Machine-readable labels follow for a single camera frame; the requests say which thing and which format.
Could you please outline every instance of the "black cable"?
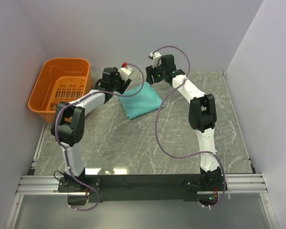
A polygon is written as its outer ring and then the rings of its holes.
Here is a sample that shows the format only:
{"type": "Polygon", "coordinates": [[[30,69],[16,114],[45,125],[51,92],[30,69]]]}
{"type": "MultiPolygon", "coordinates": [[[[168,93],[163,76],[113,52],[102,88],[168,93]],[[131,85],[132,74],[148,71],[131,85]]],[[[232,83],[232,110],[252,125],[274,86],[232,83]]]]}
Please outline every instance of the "black cable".
{"type": "Polygon", "coordinates": [[[56,173],[56,172],[58,172],[58,173],[60,173],[60,174],[62,174],[62,175],[63,175],[63,173],[62,173],[61,171],[58,171],[58,170],[56,170],[56,171],[53,173],[54,178],[57,179],[58,181],[61,181],[61,180],[59,180],[59,179],[55,176],[55,173],[56,173]]]}

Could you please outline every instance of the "teal cloth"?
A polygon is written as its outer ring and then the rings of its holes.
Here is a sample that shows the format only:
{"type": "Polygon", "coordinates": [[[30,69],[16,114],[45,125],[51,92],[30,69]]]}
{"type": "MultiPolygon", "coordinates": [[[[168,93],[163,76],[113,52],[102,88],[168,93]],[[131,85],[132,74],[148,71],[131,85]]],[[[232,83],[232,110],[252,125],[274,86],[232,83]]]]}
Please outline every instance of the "teal cloth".
{"type": "MultiPolygon", "coordinates": [[[[125,91],[123,95],[134,94],[140,87],[141,85],[129,91],[125,91]]],[[[162,99],[149,83],[144,83],[142,90],[138,94],[131,97],[120,97],[120,100],[126,115],[130,119],[157,110],[162,103],[162,99]]]]}

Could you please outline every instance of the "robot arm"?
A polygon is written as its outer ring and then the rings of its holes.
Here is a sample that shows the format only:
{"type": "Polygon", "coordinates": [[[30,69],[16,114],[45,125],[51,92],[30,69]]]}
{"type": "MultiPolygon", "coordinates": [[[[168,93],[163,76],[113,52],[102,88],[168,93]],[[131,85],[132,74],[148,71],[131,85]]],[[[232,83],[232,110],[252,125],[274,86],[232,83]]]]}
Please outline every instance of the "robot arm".
{"type": "MultiPolygon", "coordinates": [[[[71,104],[74,102],[78,102],[78,104],[71,106],[70,108],[67,108],[63,112],[63,115],[58,123],[59,138],[61,143],[67,149],[67,155],[70,167],[72,168],[72,172],[76,177],[79,177],[84,170],[84,166],[82,163],[82,153],[79,144],[79,141],[82,139],[84,133],[84,118],[93,109],[106,103],[112,97],[112,95],[110,94],[96,93],[96,92],[117,91],[123,94],[131,82],[131,80],[128,79],[128,77],[132,73],[133,69],[129,66],[125,66],[120,69],[105,68],[102,73],[102,79],[98,80],[94,89],[92,89],[85,96],[79,98],[78,100],[70,102],[71,104]],[[65,120],[65,118],[70,118],[70,117],[72,117],[71,122],[65,120]]],[[[56,120],[58,112],[68,104],[69,103],[66,102],[61,102],[58,104],[54,120],[56,120]]],[[[52,135],[55,135],[54,128],[55,128],[55,121],[53,122],[51,127],[52,135]]],[[[63,157],[65,162],[64,172],[67,175],[70,175],[64,153],[63,157]]]]}
{"type": "MultiPolygon", "coordinates": [[[[162,56],[160,53],[155,52],[151,53],[149,58],[153,61],[151,66],[146,67],[146,81],[149,84],[165,80],[173,88],[176,88],[184,82],[186,78],[185,73],[176,69],[173,55],[162,56]]],[[[214,127],[217,117],[213,95],[200,91],[188,79],[186,79],[185,84],[178,91],[190,104],[189,123],[197,134],[200,151],[216,153],[214,127]]],[[[210,180],[209,177],[221,176],[219,164],[211,154],[201,154],[200,170],[207,177],[207,180],[210,180]]]]}

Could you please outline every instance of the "orange plastic bin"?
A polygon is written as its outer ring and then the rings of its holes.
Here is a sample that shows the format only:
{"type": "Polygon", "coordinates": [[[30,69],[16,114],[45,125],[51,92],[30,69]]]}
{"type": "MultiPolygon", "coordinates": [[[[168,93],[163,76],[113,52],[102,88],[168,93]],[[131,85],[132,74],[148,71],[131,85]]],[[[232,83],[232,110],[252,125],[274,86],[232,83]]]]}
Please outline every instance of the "orange plastic bin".
{"type": "Polygon", "coordinates": [[[47,61],[37,79],[28,105],[51,123],[58,103],[71,102],[92,88],[90,64],[85,59],[58,58],[47,61]]]}

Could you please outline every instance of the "turquoise fabric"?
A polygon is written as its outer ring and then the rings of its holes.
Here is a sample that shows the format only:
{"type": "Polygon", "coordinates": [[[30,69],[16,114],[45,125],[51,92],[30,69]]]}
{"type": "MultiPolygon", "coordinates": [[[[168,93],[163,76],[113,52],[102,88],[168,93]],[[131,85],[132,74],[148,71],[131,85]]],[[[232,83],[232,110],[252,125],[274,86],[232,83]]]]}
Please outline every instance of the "turquoise fabric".
{"type": "MultiPolygon", "coordinates": [[[[125,91],[124,95],[134,94],[140,87],[141,85],[129,91],[125,91]]],[[[162,99],[149,83],[144,83],[142,90],[138,94],[132,97],[119,98],[123,104],[126,115],[130,119],[157,110],[162,103],[162,99]]]]}

